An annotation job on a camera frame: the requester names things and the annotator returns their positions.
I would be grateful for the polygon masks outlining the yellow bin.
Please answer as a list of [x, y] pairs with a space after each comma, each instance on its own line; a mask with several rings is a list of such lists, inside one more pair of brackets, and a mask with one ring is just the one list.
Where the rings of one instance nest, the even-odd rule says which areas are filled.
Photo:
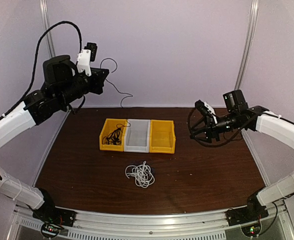
[[130, 127], [127, 119], [107, 118], [99, 136], [99, 149], [101, 151], [124, 151], [124, 137]]
[[150, 124], [149, 152], [174, 154], [175, 144], [174, 121], [152, 119]]

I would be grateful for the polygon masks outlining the white bin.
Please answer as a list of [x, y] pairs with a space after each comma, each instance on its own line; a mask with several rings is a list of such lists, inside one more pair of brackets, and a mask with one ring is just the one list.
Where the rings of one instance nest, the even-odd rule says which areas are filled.
[[128, 119], [124, 137], [124, 151], [132, 153], [149, 153], [150, 126], [149, 119]]

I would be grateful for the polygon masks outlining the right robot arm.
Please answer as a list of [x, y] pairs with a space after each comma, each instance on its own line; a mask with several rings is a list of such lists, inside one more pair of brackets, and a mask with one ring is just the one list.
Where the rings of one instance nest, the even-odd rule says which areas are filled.
[[[252, 130], [294, 150], [294, 123], [260, 105], [249, 107], [241, 90], [223, 94], [227, 115], [217, 116], [205, 101], [198, 100], [187, 118], [190, 139], [207, 148], [232, 142], [241, 130]], [[253, 221], [265, 206], [294, 195], [294, 173], [248, 197], [243, 217]]]

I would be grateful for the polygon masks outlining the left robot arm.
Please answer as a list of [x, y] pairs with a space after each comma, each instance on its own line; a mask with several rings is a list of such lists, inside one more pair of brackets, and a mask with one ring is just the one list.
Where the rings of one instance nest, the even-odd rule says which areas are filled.
[[[0, 118], [0, 148], [20, 133], [38, 126], [58, 111], [71, 110], [71, 103], [86, 94], [100, 95], [108, 69], [90, 66], [89, 51], [79, 53], [77, 63], [60, 55], [43, 63], [44, 85], [24, 96], [9, 113]], [[25, 203], [48, 222], [59, 217], [58, 209], [44, 189], [31, 187], [0, 168], [0, 193]]]

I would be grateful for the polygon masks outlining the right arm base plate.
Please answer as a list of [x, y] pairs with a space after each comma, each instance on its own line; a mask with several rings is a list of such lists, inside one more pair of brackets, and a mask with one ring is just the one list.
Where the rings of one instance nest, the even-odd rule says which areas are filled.
[[260, 218], [266, 218], [269, 216], [266, 209], [253, 211], [249, 210], [248, 207], [230, 208], [225, 212], [225, 214], [229, 226], [242, 225], [258, 221]]

